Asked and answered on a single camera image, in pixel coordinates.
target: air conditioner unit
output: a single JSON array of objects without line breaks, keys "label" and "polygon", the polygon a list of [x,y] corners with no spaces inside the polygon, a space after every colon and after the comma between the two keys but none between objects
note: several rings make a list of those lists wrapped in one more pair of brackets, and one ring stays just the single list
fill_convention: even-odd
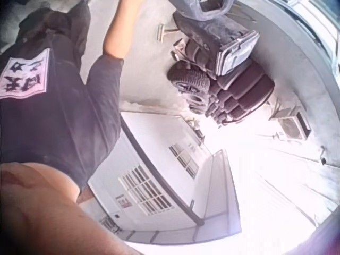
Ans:
[{"label": "air conditioner unit", "polygon": [[305,112],[301,107],[279,110],[271,120],[280,124],[282,134],[287,140],[305,141],[311,133]]}]

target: dark t-shirt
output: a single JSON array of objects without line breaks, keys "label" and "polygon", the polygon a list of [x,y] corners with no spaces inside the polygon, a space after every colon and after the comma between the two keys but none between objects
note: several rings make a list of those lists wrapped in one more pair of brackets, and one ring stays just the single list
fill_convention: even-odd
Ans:
[{"label": "dark t-shirt", "polygon": [[[43,52],[49,52],[46,70],[41,63],[47,58],[38,56]],[[85,186],[119,137],[123,60],[101,55],[86,85],[80,63],[69,39],[53,34],[0,56],[1,163],[45,164]],[[35,93],[44,75],[46,92]]]}]

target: white patch on shirt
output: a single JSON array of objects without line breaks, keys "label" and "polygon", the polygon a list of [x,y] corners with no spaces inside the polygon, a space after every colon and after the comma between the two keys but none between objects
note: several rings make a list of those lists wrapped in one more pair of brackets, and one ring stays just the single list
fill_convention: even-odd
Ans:
[{"label": "white patch on shirt", "polygon": [[50,49],[33,59],[10,58],[0,76],[0,99],[23,99],[47,91]]}]

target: stacked tires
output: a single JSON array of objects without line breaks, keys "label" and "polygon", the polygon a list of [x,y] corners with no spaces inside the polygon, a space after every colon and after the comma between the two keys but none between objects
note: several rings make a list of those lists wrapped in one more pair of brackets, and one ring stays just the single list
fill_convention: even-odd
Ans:
[{"label": "stacked tires", "polygon": [[170,68],[167,78],[182,93],[195,114],[204,114],[209,104],[210,79],[198,67],[178,61]]}]

